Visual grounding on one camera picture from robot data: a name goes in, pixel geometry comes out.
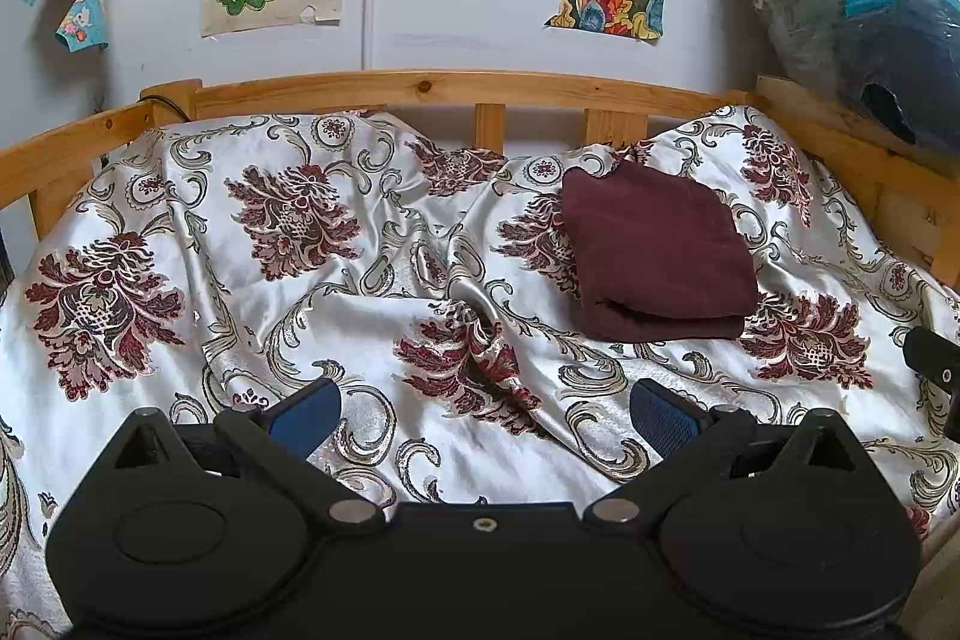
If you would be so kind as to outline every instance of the white satin fabric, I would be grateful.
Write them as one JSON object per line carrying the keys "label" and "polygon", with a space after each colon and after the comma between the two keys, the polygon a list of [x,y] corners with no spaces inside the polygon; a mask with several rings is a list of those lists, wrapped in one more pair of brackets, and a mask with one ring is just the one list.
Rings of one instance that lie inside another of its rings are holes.
{"label": "white satin fabric", "polygon": [[[575,332],[560,180],[621,160],[693,177],[731,207],[762,299],[741,340]],[[925,534],[957,507],[960,449],[941,437],[947,396],[901,344],[918,324],[954,338],[958,313],[750,108],[626,150],[510,162],[445,152],[383,113],[150,131],[79,194],[0,308],[0,638],[68,626],[44,541],[132,410],[206,422],[321,376],[344,414],[310,461],[388,514],[398,501],[582,509],[659,461],[628,409],[650,377],[761,422],[836,408]]]}

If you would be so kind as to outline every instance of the bed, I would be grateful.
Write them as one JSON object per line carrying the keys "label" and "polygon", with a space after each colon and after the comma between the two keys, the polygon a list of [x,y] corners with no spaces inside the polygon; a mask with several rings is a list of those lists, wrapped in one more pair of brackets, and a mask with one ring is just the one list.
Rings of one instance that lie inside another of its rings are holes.
{"label": "bed", "polygon": [[[318,377],[339,384],[344,417],[311,461],[388,512],[582,509],[659,461],[627,409],[646,377],[762,422],[839,410],[928,557],[949,552],[960,446],[941,437],[949,399],[901,344],[915,325],[960,328],[952,164],[805,101],[768,79],[723,97],[498,71],[189,80],[0,152],[0,208],[30,196],[42,239],[0,306],[0,637],[68,626],[43,542],[131,410],[205,422]],[[472,105],[472,148],[387,111],[421,104]],[[584,146],[507,160],[508,106],[583,110]],[[664,119],[676,127],[648,139]],[[560,180],[625,160],[731,208],[761,291],[740,340],[576,332]],[[901,230],[896,199],[913,205],[904,220],[922,211],[923,236]],[[942,592],[952,560],[938,561],[917,600]]]}

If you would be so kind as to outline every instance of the screw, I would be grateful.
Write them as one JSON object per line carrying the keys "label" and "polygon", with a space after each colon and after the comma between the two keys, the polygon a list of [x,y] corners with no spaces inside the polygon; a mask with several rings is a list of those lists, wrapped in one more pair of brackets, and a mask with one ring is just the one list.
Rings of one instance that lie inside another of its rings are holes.
{"label": "screw", "polygon": [[625,524],[640,515],[640,508],[629,499],[602,499],[594,504],[593,514],[610,524]]}
{"label": "screw", "polygon": [[344,499],[332,504],[329,513],[341,524],[365,524],[376,515],[376,505],[365,499]]}
{"label": "screw", "polygon": [[473,528],[477,531],[496,531],[498,523],[493,518],[477,518],[473,522]]}

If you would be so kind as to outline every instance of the wooden bed rail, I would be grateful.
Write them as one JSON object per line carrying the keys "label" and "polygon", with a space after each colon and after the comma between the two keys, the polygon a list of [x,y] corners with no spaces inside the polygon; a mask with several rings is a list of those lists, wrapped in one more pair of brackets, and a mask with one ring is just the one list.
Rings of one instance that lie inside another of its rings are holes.
{"label": "wooden bed rail", "polygon": [[0,209],[29,194],[42,238],[91,175],[91,162],[144,130],[181,118],[166,104],[142,100],[159,95],[189,119],[256,114],[332,112],[386,105],[473,105],[474,143],[503,151],[507,106],[573,108],[584,111],[584,143],[646,139],[651,116],[693,119],[727,103],[764,109],[800,148],[823,160],[860,205],[874,216],[881,189],[899,191],[938,217],[938,247],[931,272],[953,286],[960,278],[960,186],[877,145],[798,121],[763,97],[729,92],[723,97],[598,77],[511,71],[357,71],[280,77],[203,87],[184,80],[147,88],[141,102],[48,131],[0,151]]}

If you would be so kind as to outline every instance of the black cable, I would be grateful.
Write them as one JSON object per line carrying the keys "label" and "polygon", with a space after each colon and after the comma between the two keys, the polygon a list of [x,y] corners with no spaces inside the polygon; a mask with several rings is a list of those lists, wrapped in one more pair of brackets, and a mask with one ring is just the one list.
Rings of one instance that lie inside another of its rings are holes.
{"label": "black cable", "polygon": [[141,102],[143,102],[143,101],[159,101],[161,104],[166,104],[168,107],[170,107],[170,109],[172,109],[174,112],[176,112],[176,114],[178,114],[178,115],[181,117],[181,120],[182,120],[182,121],[184,121],[184,122],[193,122],[192,119],[190,119],[188,116],[186,116],[186,112],[185,112],[184,110],[182,110],[181,108],[179,108],[179,106],[176,105],[176,103],[174,103],[173,101],[169,100],[169,98],[164,97],[163,95],[154,95],[154,94],[141,95],[140,101],[141,101]]}

